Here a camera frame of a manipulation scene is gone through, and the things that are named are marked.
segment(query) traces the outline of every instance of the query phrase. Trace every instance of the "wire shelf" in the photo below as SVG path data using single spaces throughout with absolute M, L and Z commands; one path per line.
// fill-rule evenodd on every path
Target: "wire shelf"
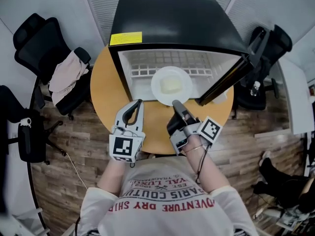
M 132 51 L 128 54 L 131 78 L 152 77 L 165 66 L 176 66 L 192 77 L 215 77 L 221 67 L 215 66 L 211 54 L 184 50 Z

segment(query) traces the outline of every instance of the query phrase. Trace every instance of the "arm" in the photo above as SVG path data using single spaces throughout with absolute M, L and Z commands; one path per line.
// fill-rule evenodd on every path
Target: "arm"
M 184 151 L 186 152 L 188 162 L 195 173 L 198 172 L 199 164 L 202 160 L 205 150 L 203 147 L 200 147 L 196 150 L 192 149 L 200 145 L 201 140 L 199 135 L 191 135 L 188 137 L 188 144 L 183 147 Z M 208 154 L 204 159 L 202 170 L 199 175 L 199 180 L 202 188 L 208 193 L 221 187 L 230 185 L 227 178 L 217 168 Z
M 102 177 L 97 183 L 98 188 L 119 195 L 122 180 L 126 169 L 126 163 L 110 159 Z
M 301 194 L 300 194 L 300 197 L 301 197 L 303 194 L 308 193 L 308 191 L 309 191 L 310 188 L 311 188 L 311 185 L 312 185 L 313 181 L 314 181 L 314 178 L 311 178 L 311 179 L 308 180 L 308 182 L 305 184 L 305 186 L 304 186 L 304 188 L 303 188 L 303 190 L 302 190 L 302 192 L 301 192 Z
M 184 151 L 187 151 L 187 159 L 196 173 L 205 150 L 202 147 L 196 150 L 192 149 L 200 145 L 199 135 L 192 135 L 188 137 L 188 144 L 184 147 Z M 227 178 L 217 168 L 208 154 L 204 159 L 199 180 L 202 188 L 210 193 L 210 196 L 219 204 L 230 219 L 235 235 L 258 236 L 240 195 L 230 186 Z
M 81 206 L 78 235 L 85 235 L 96 229 L 108 210 L 114 205 L 120 193 L 126 163 L 110 160 L 98 188 L 89 188 Z

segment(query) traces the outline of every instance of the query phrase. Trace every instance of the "wooden floor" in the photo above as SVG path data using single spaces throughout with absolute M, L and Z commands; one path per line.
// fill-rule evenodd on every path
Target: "wooden floor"
M 254 133 L 288 128 L 286 99 L 283 90 L 281 92 L 280 99 L 275 99 L 271 92 L 267 93 L 265 111 L 240 109 L 235 120 L 231 114 L 211 150 L 212 159 L 240 192 L 250 214 L 254 214 L 260 206 L 268 206 L 265 201 L 273 201 L 266 195 L 262 196 L 265 201 L 252 196 L 251 185 L 259 177 L 258 162 L 265 150 L 272 152 L 272 162 L 279 170 L 302 174 L 299 166 L 303 150 L 300 136 L 253 137 Z M 73 121 L 61 116 L 49 102 L 41 112 L 47 119 L 46 127 L 57 120 L 63 121 L 63 126 L 59 126 L 50 139 L 69 153 L 86 185 L 95 186 L 109 159 L 109 131 L 98 119 L 93 106 L 83 103 L 73 112 Z M 61 235 L 78 218 L 86 189 L 67 156 L 63 157 L 47 146 L 47 157 L 51 163 L 49 166 L 45 163 L 32 164 L 33 183 L 51 235 Z M 258 226 L 272 235 L 279 230 L 267 219 L 261 220 Z

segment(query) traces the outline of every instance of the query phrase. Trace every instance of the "black mini fridge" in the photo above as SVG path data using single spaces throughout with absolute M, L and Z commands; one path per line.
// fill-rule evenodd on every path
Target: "black mini fridge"
M 109 51 L 130 101 L 156 100 L 153 75 L 176 66 L 191 77 L 190 98 L 205 105 L 253 69 L 266 40 L 249 51 L 216 0 L 119 0 Z

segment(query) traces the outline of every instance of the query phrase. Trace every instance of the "chair armrest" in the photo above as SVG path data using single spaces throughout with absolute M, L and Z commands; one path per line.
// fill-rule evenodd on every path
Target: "chair armrest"
M 45 106 L 45 98 L 39 86 L 37 86 L 34 90 L 34 97 L 38 107 L 42 109 Z
M 273 91 L 275 94 L 275 98 L 279 98 L 279 88 L 275 79 L 271 79 L 272 84 L 270 86 L 265 87 L 265 91 Z
M 84 63 L 87 64 L 91 60 L 90 55 L 86 50 L 84 50 L 82 47 L 78 47 L 77 49 L 74 50 L 74 53 L 76 56 L 79 57 L 79 59 Z

